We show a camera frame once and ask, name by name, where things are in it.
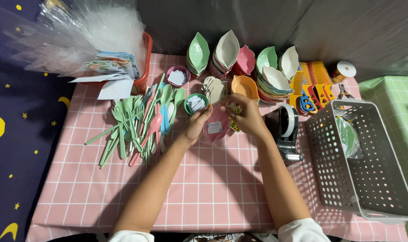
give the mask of grid pattern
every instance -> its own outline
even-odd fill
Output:
[[[408,185],[408,77],[374,78],[359,86],[380,111]]]
[[[184,56],[152,54],[148,85],[174,65],[184,65]],[[186,95],[202,92],[208,73],[191,80]],[[346,89],[360,97],[353,78]],[[333,86],[333,93],[339,93]],[[96,100],[98,89],[78,84],[71,100],[53,162],[32,219],[27,241],[43,242],[75,233],[110,232],[117,214],[147,169],[141,162],[132,167],[115,153],[103,170],[97,166],[106,137],[83,143],[112,127],[110,102]],[[261,103],[261,114],[276,106]],[[304,120],[300,116],[297,150],[304,161],[287,169],[304,197],[312,217],[325,234],[354,241],[407,241],[403,225],[367,221],[320,202]],[[185,126],[188,115],[180,106],[168,146]],[[274,233],[266,205],[256,144],[250,136],[230,132],[216,146],[192,146],[170,186],[154,231]]]

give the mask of gray backdrop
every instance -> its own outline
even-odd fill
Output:
[[[185,55],[200,32],[210,51],[233,29],[255,55],[295,45],[301,61],[340,60],[356,79],[408,74],[408,0],[138,0],[153,52]]]

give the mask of gray plastic basket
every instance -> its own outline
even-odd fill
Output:
[[[358,115],[353,124],[363,154],[359,164],[344,156],[334,115],[341,106]],[[408,188],[375,104],[333,100],[306,127],[324,205],[386,224],[408,220]]]

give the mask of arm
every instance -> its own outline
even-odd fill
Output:
[[[238,93],[227,96],[222,101],[226,106],[231,103],[239,104],[242,108],[239,115],[231,108],[221,109],[228,113],[244,133],[256,140],[265,195],[275,227],[279,229],[292,221],[311,217],[256,103]]]
[[[196,143],[204,122],[211,114],[210,105],[189,119],[185,129],[130,196],[115,223],[112,234],[121,230],[150,232],[185,152]]]

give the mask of pliers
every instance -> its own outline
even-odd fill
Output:
[[[343,84],[338,84],[338,87],[340,88],[340,94],[338,95],[338,99],[342,99],[343,95],[346,95],[347,98],[354,98],[350,93],[346,91],[346,88],[344,87]]]

